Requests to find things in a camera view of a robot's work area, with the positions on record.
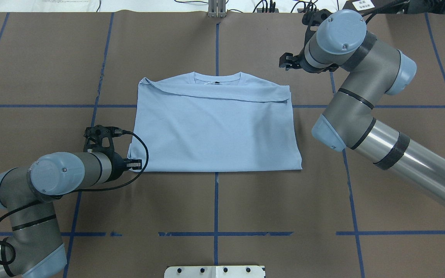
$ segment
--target light blue shirt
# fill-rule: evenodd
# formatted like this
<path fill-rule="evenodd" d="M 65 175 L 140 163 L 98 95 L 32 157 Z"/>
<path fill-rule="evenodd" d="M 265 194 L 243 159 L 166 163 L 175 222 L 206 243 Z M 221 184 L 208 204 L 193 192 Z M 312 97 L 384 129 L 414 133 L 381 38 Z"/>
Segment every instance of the light blue shirt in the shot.
<path fill-rule="evenodd" d="M 134 132 L 150 172 L 302 169 L 289 86 L 195 72 L 138 84 Z M 128 158 L 145 162 L 133 138 Z"/>

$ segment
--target white label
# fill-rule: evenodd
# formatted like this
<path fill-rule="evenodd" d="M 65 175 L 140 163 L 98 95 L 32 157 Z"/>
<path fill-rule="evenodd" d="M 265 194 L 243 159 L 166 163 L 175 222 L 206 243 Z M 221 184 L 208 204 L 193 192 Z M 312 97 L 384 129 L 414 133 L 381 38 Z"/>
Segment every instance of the white label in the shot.
<path fill-rule="evenodd" d="M 360 1 L 353 2 L 353 6 L 355 6 L 355 9 L 357 9 L 357 10 L 368 10 L 368 9 L 375 8 L 372 1 L 370 1 L 370 0 L 360 0 Z"/>

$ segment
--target black strap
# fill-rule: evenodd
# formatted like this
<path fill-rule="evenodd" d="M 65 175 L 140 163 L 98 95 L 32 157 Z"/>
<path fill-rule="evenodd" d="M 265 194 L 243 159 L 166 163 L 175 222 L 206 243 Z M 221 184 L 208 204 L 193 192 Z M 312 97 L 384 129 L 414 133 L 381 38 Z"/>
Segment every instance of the black strap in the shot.
<path fill-rule="evenodd" d="M 3 242 L 6 242 L 8 240 L 7 237 L 5 237 L 5 239 L 3 239 Z M 6 257 L 6 245 L 2 244 L 1 245 L 1 260 L 6 262 L 7 261 L 7 257 Z M 3 267 L 5 268 L 5 272 L 7 273 L 7 276 L 10 277 L 14 277 L 16 275 L 14 275 L 11 270 L 9 269 L 9 266 L 7 264 L 4 264 Z"/>
<path fill-rule="evenodd" d="M 37 225 L 37 224 L 40 224 L 40 223 L 44 223 L 46 221 L 49 221 L 49 220 L 52 220 L 52 219 L 55 219 L 55 218 L 56 218 L 56 215 L 53 214 L 51 216 L 44 217 L 44 218 L 41 218 L 39 220 L 34 220 L 34 221 L 31 221 L 31 222 L 28 222 L 28 223 L 25 223 L 25 224 L 22 224 L 22 225 L 14 226 L 11 229 L 13 231 L 17 231 L 19 229 L 24 229 L 24 228 L 27 228 L 27 227 L 30 227 L 30 226 L 34 226 L 34 225 Z"/>
<path fill-rule="evenodd" d="M 400 132 L 396 144 L 394 144 L 389 153 L 381 161 L 374 164 L 383 170 L 387 170 L 390 167 L 394 166 L 394 164 L 396 164 L 396 162 L 398 162 L 401 157 L 403 157 L 404 152 L 408 148 L 409 142 L 409 137 Z"/>
<path fill-rule="evenodd" d="M 344 68 L 346 71 L 354 70 L 357 65 L 363 61 L 367 54 L 369 54 L 376 41 L 377 37 L 371 32 L 367 31 L 362 45 L 360 45 L 360 47 L 356 49 L 355 53 L 353 53 L 353 55 L 351 55 L 351 57 L 343 65 L 341 65 L 341 68 Z"/>
<path fill-rule="evenodd" d="M 369 102 L 368 100 L 366 100 L 363 97 L 360 97 L 359 95 L 357 95 L 356 93 L 353 93 L 350 90 L 346 90 L 345 88 L 339 88 L 338 92 L 344 93 L 345 95 L 349 95 L 350 97 L 355 98 L 359 102 L 367 105 L 370 109 L 374 109 L 374 107 L 375 107 L 371 102 Z"/>
<path fill-rule="evenodd" d="M 367 130 L 365 131 L 365 133 L 362 135 L 362 137 L 360 138 L 360 140 L 358 140 L 358 142 L 353 145 L 353 147 L 351 147 L 351 149 L 356 149 L 358 148 L 358 146 L 360 146 L 361 143 L 363 143 L 363 141 L 365 140 L 365 138 L 367 138 L 367 136 L 369 135 L 369 133 L 372 131 L 372 128 L 374 128 L 374 125 L 376 123 L 377 119 L 373 118 L 372 122 L 370 122 L 369 128 L 367 128 Z"/>

